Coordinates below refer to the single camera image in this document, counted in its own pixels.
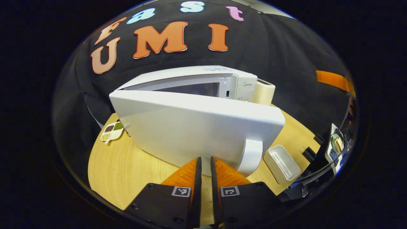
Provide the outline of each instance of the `blue letter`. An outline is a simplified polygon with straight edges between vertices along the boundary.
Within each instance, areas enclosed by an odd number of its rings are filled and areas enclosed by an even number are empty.
[[[131,19],[127,22],[127,24],[131,24],[131,23],[138,22],[139,20],[151,18],[155,14],[154,10],[155,10],[155,8],[150,8],[150,9],[146,9],[146,10],[136,13],[135,15],[133,15],[131,17]]]
[[[181,12],[183,13],[187,13],[187,12],[201,12],[202,10],[204,10],[203,6],[205,5],[205,3],[203,2],[196,2],[196,1],[189,1],[189,2],[183,2],[181,3],[182,8],[179,9]]]

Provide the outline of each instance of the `black fabric backdrop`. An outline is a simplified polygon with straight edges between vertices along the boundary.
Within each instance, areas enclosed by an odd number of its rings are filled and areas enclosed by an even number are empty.
[[[71,169],[88,184],[88,160],[100,127],[114,112],[109,93],[140,74],[184,66],[222,65],[250,72],[276,86],[273,104],[280,107],[313,133],[324,134],[331,123],[339,126],[348,105],[346,93],[316,81],[315,70],[348,77],[347,70],[332,48],[301,22],[280,15],[260,14],[229,0],[203,1],[204,10],[183,13],[183,1],[159,0],[111,19],[78,46],[66,62],[53,97],[53,134],[56,145]],[[236,6],[243,22],[234,20],[226,6]],[[155,15],[132,24],[132,15],[155,8]],[[127,19],[97,45],[101,30]],[[158,54],[134,59],[136,29],[153,26],[159,33],[171,22],[185,21],[183,52]],[[228,51],[211,51],[211,23],[226,25]],[[90,54],[103,46],[101,63],[108,59],[106,44],[120,37],[115,65],[98,75],[92,70]]]

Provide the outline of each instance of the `orange tape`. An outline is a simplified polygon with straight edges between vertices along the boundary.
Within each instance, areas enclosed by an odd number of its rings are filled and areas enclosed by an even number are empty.
[[[348,80],[347,78],[331,73],[331,72],[326,72],[326,71],[319,71],[316,70],[317,74],[317,82],[328,84],[334,87],[337,87],[339,89],[342,89],[344,91],[349,92],[353,96],[355,96],[355,90],[352,82]]]

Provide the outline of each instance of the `microwave door handle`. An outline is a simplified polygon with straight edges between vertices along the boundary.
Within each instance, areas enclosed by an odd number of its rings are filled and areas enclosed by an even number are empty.
[[[263,142],[246,139],[243,146],[242,157],[237,165],[237,171],[248,177],[258,167],[263,155]]]

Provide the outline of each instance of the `white tray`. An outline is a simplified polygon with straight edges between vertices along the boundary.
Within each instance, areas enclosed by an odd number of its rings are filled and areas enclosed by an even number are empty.
[[[105,141],[105,144],[109,143],[109,141],[111,141],[111,140],[116,140],[116,139],[120,138],[120,136],[122,135],[123,128],[118,129],[118,130],[113,130],[116,123],[119,123],[119,122],[111,123],[111,124],[107,125],[106,128],[103,130],[103,133],[101,135],[101,141]],[[111,131],[105,132],[109,126],[113,126],[113,129]]]
[[[263,158],[279,184],[292,181],[301,173],[300,167],[282,145],[271,147]]]

